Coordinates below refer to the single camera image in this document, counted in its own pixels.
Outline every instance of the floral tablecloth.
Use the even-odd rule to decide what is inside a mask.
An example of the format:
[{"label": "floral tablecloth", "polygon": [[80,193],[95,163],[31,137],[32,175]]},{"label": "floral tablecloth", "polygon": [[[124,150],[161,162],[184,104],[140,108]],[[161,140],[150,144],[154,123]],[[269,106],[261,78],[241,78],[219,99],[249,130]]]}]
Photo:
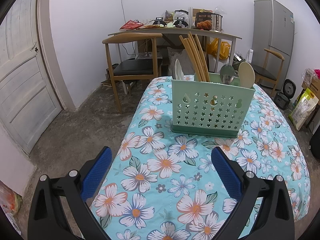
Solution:
[{"label": "floral tablecloth", "polygon": [[[216,146],[244,171],[266,179],[281,174],[295,221],[308,213],[305,158],[281,112],[260,87],[254,88],[238,137],[229,139],[173,133],[171,77],[149,84],[91,205],[111,239],[210,240],[236,204],[212,165]],[[250,232],[260,203],[241,236]]]}]

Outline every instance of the metal screw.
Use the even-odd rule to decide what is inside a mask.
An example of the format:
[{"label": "metal screw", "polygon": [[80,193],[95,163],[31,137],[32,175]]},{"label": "metal screw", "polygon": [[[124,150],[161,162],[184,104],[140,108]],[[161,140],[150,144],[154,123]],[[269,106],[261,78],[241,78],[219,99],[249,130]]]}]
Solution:
[{"label": "metal screw", "polygon": [[247,171],[245,174],[250,179],[252,179],[254,177],[254,173],[252,171]]},{"label": "metal screw", "polygon": [[45,181],[47,179],[47,175],[41,175],[40,180]]},{"label": "metal screw", "polygon": [[276,178],[278,181],[283,181],[283,177],[281,175],[277,175]]},{"label": "metal screw", "polygon": [[77,176],[77,174],[78,174],[78,171],[76,171],[76,170],[72,170],[69,172],[70,177],[75,177],[75,176]]}]

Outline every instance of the blue gripper pad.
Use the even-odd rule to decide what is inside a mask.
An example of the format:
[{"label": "blue gripper pad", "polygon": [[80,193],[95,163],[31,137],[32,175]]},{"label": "blue gripper pad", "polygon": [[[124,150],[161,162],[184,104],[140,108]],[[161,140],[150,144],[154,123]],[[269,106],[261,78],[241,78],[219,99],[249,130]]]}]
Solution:
[{"label": "blue gripper pad", "polygon": [[238,178],[220,147],[215,147],[211,152],[211,161],[215,167],[224,187],[231,198],[240,201],[242,198],[242,183]]},{"label": "blue gripper pad", "polygon": [[99,186],[104,174],[106,173],[112,161],[112,153],[109,147],[106,147],[97,161],[82,182],[81,198],[85,202],[88,198],[93,197]]}]

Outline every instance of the utensil holder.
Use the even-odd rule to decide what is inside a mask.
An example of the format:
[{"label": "utensil holder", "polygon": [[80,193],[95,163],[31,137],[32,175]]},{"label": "utensil holder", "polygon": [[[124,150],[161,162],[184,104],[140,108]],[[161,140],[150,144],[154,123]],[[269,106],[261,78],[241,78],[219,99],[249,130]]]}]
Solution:
[{"label": "utensil holder", "polygon": [[255,89],[230,85],[209,73],[211,82],[172,80],[172,131],[236,138],[248,112]]}]

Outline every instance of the chopstick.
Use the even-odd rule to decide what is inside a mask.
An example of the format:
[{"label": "chopstick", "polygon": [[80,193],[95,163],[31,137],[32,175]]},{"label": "chopstick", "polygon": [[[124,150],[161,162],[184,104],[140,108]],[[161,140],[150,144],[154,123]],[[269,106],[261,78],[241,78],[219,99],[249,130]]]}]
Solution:
[{"label": "chopstick", "polygon": [[198,47],[199,47],[200,57],[201,57],[201,61],[202,61],[203,68],[204,68],[204,73],[205,73],[207,82],[210,82],[209,71],[208,71],[207,63],[206,63],[205,58],[204,58],[204,54],[203,54],[203,50],[202,50],[202,47],[201,47],[201,43],[199,41],[198,35],[196,34],[195,36],[196,36],[196,41],[197,41],[197,44],[198,44]]},{"label": "chopstick", "polygon": [[182,37],[181,35],[179,36],[179,38],[180,38],[183,46],[185,47],[185,49],[186,49],[186,51],[187,51],[187,53],[188,53],[188,56],[189,56],[189,58],[190,58],[190,60],[191,60],[191,63],[192,63],[192,65],[193,65],[193,69],[195,70],[195,73],[196,73],[196,75],[197,75],[198,80],[199,80],[199,81],[202,81],[202,78],[201,78],[201,75],[200,75],[200,72],[199,72],[199,68],[198,68],[198,65],[197,65],[197,63],[196,63],[196,59],[195,59],[195,57],[194,57],[194,55],[193,55],[193,52],[192,52],[192,50],[191,50],[191,47],[190,47],[189,42],[186,41],[186,39],[183,39],[183,37]]},{"label": "chopstick", "polygon": [[200,54],[199,54],[199,52],[198,52],[198,50],[196,48],[196,43],[195,43],[195,41],[194,41],[194,39],[193,39],[193,37],[192,37],[192,35],[190,33],[188,33],[188,37],[189,38],[187,40],[188,40],[188,42],[189,42],[189,44],[191,46],[191,49],[192,49],[192,52],[193,52],[195,58],[196,58],[196,62],[197,62],[198,68],[199,68],[201,79],[202,79],[202,81],[207,82],[207,79],[206,79],[205,74],[204,74],[204,69],[203,69],[203,66],[202,66],[202,63],[201,63],[201,60],[200,60]]}]

